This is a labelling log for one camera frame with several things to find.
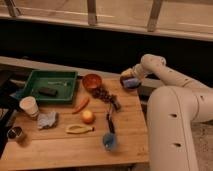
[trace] banana peel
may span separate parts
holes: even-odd
[[[66,127],[67,134],[82,134],[86,132],[94,131],[95,128],[93,126],[88,126],[84,124],[69,124]]]

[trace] wooden table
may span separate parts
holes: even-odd
[[[27,134],[23,146],[9,141],[0,161],[0,170],[29,170],[41,168],[62,168],[79,166],[97,166],[131,164],[148,161],[147,128],[141,110],[137,91],[124,91],[117,79],[104,79],[103,84],[116,94],[122,109],[113,114],[117,133],[118,147],[115,151],[106,151],[102,137],[109,131],[106,121],[108,105],[88,94],[79,81],[75,104],[85,96],[90,96],[87,109],[96,115],[94,132],[86,134],[66,134],[68,124],[82,123],[80,114],[71,114],[73,106],[40,105],[42,112],[55,110],[59,113],[56,128],[38,130],[37,122],[30,120],[24,113],[18,113],[15,125],[21,126]]]

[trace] black wall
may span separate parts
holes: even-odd
[[[213,85],[213,42],[0,20],[0,55],[120,73],[143,54]]]

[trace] white cup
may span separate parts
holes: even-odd
[[[23,109],[31,118],[36,118],[39,110],[38,110],[38,105],[36,103],[36,99],[32,96],[28,96],[23,98],[19,106],[21,109]]]

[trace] crumpled paper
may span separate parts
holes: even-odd
[[[55,127],[58,121],[58,113],[52,111],[50,113],[40,113],[37,118],[38,129],[47,129]]]

